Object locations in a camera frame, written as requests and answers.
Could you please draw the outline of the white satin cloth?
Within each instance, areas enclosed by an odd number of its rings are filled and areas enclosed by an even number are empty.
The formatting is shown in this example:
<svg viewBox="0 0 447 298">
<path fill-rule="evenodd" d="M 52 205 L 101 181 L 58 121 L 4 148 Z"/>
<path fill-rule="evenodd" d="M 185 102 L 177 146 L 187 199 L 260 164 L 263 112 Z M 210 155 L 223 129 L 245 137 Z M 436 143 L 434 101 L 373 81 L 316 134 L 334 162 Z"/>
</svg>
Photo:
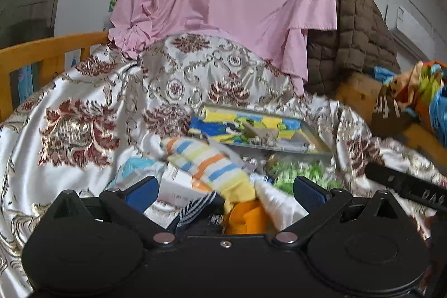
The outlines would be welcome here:
<svg viewBox="0 0 447 298">
<path fill-rule="evenodd" d="M 282 231 L 309 214 L 293 195 L 285 193 L 270 182 L 261 178 L 250 178 L 250 182 L 267 215 L 269 232 Z"/>
</svg>

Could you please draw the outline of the navy striped sock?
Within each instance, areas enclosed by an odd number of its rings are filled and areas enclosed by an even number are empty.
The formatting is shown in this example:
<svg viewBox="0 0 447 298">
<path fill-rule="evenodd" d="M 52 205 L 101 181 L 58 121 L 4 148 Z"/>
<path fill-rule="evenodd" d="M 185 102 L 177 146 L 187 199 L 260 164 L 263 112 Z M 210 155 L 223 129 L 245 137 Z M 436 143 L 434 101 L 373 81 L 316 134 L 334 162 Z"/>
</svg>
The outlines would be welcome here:
<svg viewBox="0 0 447 298">
<path fill-rule="evenodd" d="M 217 236 L 224 229 L 225 200 L 209 193 L 183 207 L 166 230 L 180 240 L 188 236 Z"/>
</svg>

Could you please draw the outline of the orange fabric band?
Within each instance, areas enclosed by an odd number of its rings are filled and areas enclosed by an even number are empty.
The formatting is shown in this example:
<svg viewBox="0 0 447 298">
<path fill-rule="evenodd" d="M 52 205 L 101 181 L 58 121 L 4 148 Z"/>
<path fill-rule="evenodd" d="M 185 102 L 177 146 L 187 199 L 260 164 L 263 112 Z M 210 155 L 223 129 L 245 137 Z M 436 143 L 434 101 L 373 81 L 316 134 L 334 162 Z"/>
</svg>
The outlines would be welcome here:
<svg viewBox="0 0 447 298">
<path fill-rule="evenodd" d="M 270 217 L 261 202 L 237 203 L 227 217 L 224 234 L 265 234 L 270 226 Z"/>
</svg>

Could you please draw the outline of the striped yellow cuff sock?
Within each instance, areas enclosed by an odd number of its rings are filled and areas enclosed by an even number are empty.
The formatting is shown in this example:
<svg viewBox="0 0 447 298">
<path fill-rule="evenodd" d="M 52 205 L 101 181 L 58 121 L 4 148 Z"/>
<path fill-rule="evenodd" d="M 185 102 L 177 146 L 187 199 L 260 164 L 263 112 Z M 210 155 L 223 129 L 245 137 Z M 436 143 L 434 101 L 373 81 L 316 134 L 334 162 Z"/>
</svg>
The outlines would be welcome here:
<svg viewBox="0 0 447 298">
<path fill-rule="evenodd" d="M 237 203 L 256 199 L 249 175 L 223 152 L 198 139 L 177 136 L 161 141 L 167 160 L 192 178 L 216 191 L 229 213 Z"/>
</svg>

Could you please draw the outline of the light blue plastic packet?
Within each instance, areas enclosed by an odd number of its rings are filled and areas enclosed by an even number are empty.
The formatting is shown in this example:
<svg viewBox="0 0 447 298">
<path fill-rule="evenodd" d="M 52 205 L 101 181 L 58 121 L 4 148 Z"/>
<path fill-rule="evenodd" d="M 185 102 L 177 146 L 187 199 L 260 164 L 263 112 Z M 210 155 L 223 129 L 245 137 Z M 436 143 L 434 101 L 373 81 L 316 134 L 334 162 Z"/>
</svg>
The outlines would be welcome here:
<svg viewBox="0 0 447 298">
<path fill-rule="evenodd" d="M 106 190 L 111 188 L 125 190 L 150 176 L 155 177 L 159 182 L 165 169 L 166 164 L 155 159 L 130 158 L 119 167 L 116 176 L 108 183 Z"/>
</svg>

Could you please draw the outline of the white orange medicine box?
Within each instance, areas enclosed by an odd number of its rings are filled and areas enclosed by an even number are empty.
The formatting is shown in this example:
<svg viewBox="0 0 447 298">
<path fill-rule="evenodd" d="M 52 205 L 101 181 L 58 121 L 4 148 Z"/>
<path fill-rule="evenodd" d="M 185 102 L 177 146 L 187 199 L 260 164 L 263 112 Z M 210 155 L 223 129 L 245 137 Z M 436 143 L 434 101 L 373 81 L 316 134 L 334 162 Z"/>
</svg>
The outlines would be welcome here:
<svg viewBox="0 0 447 298">
<path fill-rule="evenodd" d="M 158 198 L 151 207 L 162 213 L 172 213 L 212 191 L 207 185 L 169 163 L 161 176 Z"/>
</svg>

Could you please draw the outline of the grey tray with cartoon picture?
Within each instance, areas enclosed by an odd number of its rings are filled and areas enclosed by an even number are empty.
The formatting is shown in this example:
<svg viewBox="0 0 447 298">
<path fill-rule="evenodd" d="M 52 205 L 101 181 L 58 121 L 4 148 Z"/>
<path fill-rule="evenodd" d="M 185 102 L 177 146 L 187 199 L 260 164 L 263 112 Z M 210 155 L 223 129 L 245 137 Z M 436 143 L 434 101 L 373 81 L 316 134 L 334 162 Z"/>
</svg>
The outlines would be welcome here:
<svg viewBox="0 0 447 298">
<path fill-rule="evenodd" d="M 291 154 L 330 154 L 331 150 L 303 120 L 241 107 L 203 104 L 188 133 L 232 147 Z"/>
</svg>

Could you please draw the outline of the brown bag with white letters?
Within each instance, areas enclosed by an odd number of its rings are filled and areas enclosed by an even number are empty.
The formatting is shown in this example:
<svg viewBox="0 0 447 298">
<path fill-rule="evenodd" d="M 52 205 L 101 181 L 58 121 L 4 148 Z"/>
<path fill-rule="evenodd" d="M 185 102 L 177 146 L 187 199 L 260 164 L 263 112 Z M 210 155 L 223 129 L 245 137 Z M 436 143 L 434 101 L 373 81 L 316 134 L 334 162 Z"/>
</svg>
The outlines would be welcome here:
<svg viewBox="0 0 447 298">
<path fill-rule="evenodd" d="M 415 118 L 401 110 L 397 101 L 389 94 L 388 87 L 383 85 L 373 108 L 370 130 L 380 138 L 391 138 L 399 135 L 415 121 Z"/>
</svg>

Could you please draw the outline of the floral satin bedspread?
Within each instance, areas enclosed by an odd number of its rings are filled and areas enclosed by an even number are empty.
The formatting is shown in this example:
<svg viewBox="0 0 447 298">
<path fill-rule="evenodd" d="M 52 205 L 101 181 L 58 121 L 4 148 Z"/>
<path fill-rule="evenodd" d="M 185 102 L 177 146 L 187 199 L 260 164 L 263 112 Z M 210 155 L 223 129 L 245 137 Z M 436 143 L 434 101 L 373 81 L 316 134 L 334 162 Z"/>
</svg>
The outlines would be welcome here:
<svg viewBox="0 0 447 298">
<path fill-rule="evenodd" d="M 446 184 L 418 152 L 374 137 L 338 101 L 296 95 L 289 76 L 230 40 L 183 33 L 133 61 L 101 46 L 1 123 L 1 295 L 31 293 L 20 256 L 62 190 L 93 197 L 114 184 L 128 159 L 159 158 L 160 140 L 185 134 L 206 102 L 306 121 L 335 153 L 328 176 L 356 196 L 378 189 L 364 175 L 369 162 Z"/>
</svg>

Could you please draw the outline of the colourful clothes pile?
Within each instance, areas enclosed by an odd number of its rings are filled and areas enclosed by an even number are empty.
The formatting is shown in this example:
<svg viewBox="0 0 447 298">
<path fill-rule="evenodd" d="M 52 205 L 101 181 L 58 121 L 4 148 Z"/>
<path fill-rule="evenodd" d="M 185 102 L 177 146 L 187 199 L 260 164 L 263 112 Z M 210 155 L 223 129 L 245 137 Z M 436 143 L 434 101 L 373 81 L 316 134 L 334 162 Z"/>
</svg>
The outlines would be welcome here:
<svg viewBox="0 0 447 298">
<path fill-rule="evenodd" d="M 446 65 L 417 62 L 413 68 L 383 80 L 401 110 L 410 113 L 446 145 Z"/>
</svg>

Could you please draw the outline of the white air conditioner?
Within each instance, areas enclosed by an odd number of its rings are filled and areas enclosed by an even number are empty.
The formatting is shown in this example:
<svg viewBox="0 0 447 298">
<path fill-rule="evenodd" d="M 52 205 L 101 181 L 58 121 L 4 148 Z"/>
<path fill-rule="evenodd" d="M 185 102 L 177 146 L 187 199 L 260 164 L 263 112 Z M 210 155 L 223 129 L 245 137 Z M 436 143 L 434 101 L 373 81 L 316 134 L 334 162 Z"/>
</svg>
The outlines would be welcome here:
<svg viewBox="0 0 447 298">
<path fill-rule="evenodd" d="M 388 4 L 385 22 L 393 39 L 407 54 L 419 60 L 435 57 L 434 37 L 404 7 Z"/>
</svg>

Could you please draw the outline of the brown quilted jacket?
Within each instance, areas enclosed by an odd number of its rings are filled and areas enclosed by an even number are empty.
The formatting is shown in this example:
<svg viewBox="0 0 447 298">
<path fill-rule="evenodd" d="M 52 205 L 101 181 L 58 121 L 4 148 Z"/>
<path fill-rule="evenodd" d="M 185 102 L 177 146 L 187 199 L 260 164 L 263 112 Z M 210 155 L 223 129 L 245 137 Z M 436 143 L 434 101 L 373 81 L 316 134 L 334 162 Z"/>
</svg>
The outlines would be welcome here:
<svg viewBox="0 0 447 298">
<path fill-rule="evenodd" d="M 376 66 L 400 73 L 392 33 L 374 0 L 336 0 L 337 29 L 308 32 L 308 82 L 305 90 L 333 95 L 353 72 Z"/>
</svg>

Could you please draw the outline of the grey door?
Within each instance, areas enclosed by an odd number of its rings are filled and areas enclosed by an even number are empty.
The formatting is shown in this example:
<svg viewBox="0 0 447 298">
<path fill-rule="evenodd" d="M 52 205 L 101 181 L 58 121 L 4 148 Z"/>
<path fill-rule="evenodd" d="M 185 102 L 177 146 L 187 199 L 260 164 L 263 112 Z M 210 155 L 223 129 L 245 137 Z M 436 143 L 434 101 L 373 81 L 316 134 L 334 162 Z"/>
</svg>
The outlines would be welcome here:
<svg viewBox="0 0 447 298">
<path fill-rule="evenodd" d="M 1 0 L 1 48 L 54 35 L 58 0 Z"/>
</svg>

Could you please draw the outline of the wooden bed frame right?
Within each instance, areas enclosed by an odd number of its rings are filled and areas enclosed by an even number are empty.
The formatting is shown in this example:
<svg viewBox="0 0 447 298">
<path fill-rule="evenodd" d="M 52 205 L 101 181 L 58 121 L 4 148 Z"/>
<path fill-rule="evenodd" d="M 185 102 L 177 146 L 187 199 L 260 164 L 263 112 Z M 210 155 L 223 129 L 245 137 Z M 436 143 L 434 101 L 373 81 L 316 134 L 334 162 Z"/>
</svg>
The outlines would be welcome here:
<svg viewBox="0 0 447 298">
<path fill-rule="evenodd" d="M 383 88 L 376 79 L 353 73 L 341 82 L 336 99 L 363 117 L 375 136 L 396 139 L 445 168 L 446 147 L 421 122 L 401 110 Z"/>
</svg>

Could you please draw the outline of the wooden bed rail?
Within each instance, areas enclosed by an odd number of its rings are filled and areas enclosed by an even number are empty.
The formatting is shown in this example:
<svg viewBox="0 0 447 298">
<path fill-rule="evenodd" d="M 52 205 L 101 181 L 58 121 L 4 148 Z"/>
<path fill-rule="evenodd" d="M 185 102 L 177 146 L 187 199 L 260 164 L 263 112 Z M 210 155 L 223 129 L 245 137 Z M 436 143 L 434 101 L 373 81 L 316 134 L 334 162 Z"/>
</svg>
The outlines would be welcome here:
<svg viewBox="0 0 447 298">
<path fill-rule="evenodd" d="M 72 34 L 36 40 L 1 49 L 1 121 L 14 110 L 11 96 L 10 73 L 33 63 L 38 65 L 38 81 L 47 85 L 55 76 L 65 71 L 65 54 L 79 50 L 80 60 L 85 61 L 93 45 L 107 42 L 106 31 Z"/>
</svg>

